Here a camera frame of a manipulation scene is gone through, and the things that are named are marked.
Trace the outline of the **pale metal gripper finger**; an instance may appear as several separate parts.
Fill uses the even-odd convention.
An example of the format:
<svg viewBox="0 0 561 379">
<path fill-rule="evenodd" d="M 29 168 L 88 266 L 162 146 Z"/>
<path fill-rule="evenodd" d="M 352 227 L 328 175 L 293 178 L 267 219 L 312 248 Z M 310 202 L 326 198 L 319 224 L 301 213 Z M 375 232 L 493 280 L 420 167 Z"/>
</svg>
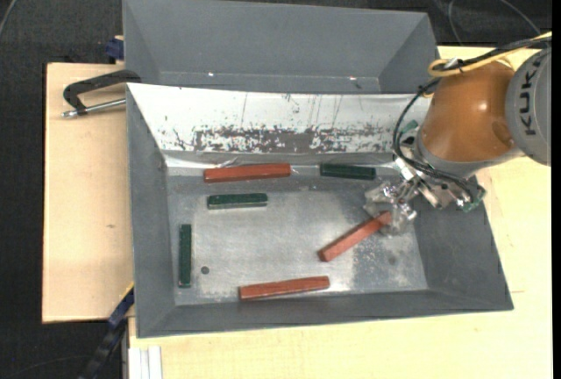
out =
<svg viewBox="0 0 561 379">
<path fill-rule="evenodd" d="M 417 212 L 410 204 L 383 204 L 380 209 L 390 213 L 391 221 L 380 232 L 385 236 L 398 236 L 408 233 L 413 227 Z"/>
<path fill-rule="evenodd" d="M 365 203 L 363 209 L 368 214 L 378 214 L 384 210 L 404 211 L 404 187 L 390 182 L 369 189 L 364 194 Z"/>
</svg>

